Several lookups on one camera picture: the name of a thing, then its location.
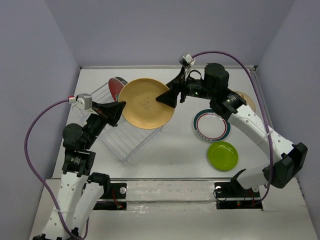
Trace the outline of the red teal flower plate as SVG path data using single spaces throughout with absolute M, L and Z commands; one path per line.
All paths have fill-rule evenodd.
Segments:
M 110 78 L 108 81 L 108 88 L 110 94 L 115 102 L 119 99 L 119 94 L 124 87 L 123 83 L 119 81 L 117 78 Z

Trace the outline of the yellow plate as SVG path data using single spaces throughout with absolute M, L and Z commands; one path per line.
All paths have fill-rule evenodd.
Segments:
M 156 98 L 168 90 L 164 83 L 152 78 L 130 81 L 118 97 L 119 102 L 125 102 L 122 116 L 140 129 L 152 130 L 164 126 L 173 117 L 175 109 L 158 102 Z

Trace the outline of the green rim lettered plate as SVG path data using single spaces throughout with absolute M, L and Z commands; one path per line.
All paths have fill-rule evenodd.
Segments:
M 124 86 L 128 83 L 125 79 L 123 79 L 122 77 L 119 77 L 119 76 L 116 76 L 115 79 L 120 81 Z

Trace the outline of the beige patterned plate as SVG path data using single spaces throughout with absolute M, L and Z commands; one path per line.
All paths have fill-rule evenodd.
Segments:
M 238 95 L 240 95 L 246 103 L 250 106 L 250 108 L 255 112 L 256 111 L 256 105 L 254 101 L 246 94 L 241 91 L 235 91 Z

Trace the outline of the green red striped plate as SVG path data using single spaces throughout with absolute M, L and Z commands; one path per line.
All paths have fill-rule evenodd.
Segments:
M 210 143 L 224 140 L 231 131 L 231 125 L 211 109 L 198 112 L 192 126 L 198 137 Z

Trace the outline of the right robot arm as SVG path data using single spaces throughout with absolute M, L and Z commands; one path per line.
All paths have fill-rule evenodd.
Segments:
M 204 77 L 195 79 L 182 68 L 169 82 L 169 89 L 156 97 L 156 101 L 175 108 L 180 98 L 186 97 L 209 100 L 209 106 L 218 116 L 238 128 L 267 157 L 269 164 L 264 167 L 242 169 L 232 177 L 234 189 L 248 190 L 262 185 L 283 189 L 302 169 L 308 148 L 302 142 L 294 144 L 272 129 L 258 117 L 238 93 L 228 88 L 229 73 L 218 63 L 209 63 L 204 68 Z

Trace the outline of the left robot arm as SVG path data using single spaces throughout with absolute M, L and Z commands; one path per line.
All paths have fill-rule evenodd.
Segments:
M 111 190 L 110 176 L 91 172 L 95 152 L 90 148 L 105 128 L 116 127 L 126 103 L 93 102 L 84 126 L 68 124 L 62 131 L 64 163 L 57 195 L 43 180 L 54 207 L 36 240 L 83 240 L 87 237 L 89 217 L 96 202 Z

